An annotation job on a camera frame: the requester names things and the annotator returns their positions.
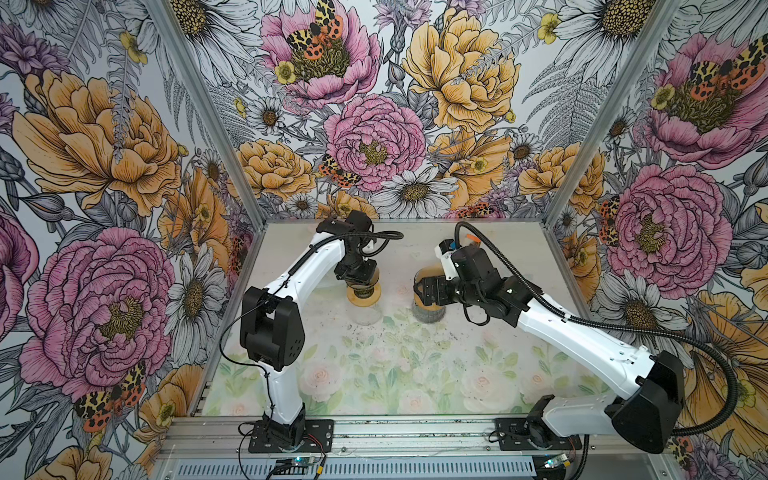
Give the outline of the single brown coffee filter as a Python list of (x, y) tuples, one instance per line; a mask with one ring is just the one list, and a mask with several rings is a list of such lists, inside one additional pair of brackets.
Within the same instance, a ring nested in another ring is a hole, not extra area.
[(424, 288), (434, 286), (441, 279), (445, 279), (445, 272), (440, 264), (434, 264), (420, 269), (414, 277), (414, 285), (421, 285)]

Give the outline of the clear glass flask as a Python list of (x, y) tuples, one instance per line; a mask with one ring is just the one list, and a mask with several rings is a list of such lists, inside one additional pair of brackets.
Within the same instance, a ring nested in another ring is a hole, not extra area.
[(350, 314), (351, 322), (359, 326), (372, 326), (383, 320), (384, 313), (378, 305), (369, 307), (353, 306)]

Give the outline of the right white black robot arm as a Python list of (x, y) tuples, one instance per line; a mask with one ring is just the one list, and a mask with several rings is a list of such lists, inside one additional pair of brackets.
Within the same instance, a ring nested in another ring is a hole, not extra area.
[(547, 396), (529, 421), (556, 437), (617, 435), (651, 454), (664, 451), (683, 409), (683, 364), (672, 353), (652, 353), (585, 326), (548, 295), (516, 276), (502, 276), (478, 245), (435, 250), (438, 274), (419, 273), (414, 293), (425, 307), (478, 307), (558, 348), (608, 385), (606, 394), (579, 399)]

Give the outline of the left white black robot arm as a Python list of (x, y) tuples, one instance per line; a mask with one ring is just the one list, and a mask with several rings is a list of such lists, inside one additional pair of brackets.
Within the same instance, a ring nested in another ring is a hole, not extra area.
[(376, 232), (372, 220), (360, 211), (343, 220), (325, 219), (284, 273), (266, 286), (246, 289), (239, 343), (263, 370), (268, 396), (268, 406), (251, 434), (251, 453), (305, 450), (307, 439), (315, 441), (320, 451), (330, 448), (329, 442), (319, 439), (319, 427), (306, 425), (306, 406), (293, 367), (306, 340), (302, 310), (332, 273), (346, 285), (352, 305), (368, 312), (382, 294), (374, 257), (403, 238), (398, 231)]

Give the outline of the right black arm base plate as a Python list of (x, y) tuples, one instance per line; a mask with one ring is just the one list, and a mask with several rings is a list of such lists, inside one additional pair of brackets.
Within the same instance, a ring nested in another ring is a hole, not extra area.
[(542, 421), (527, 417), (496, 418), (494, 433), (502, 451), (576, 451), (582, 448), (578, 435), (559, 437)]

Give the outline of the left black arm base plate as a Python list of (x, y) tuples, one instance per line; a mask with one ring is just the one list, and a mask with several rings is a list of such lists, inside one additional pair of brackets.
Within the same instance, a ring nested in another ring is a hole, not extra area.
[(280, 424), (263, 418), (249, 434), (251, 454), (330, 453), (335, 422), (331, 419), (298, 419), (294, 424)]

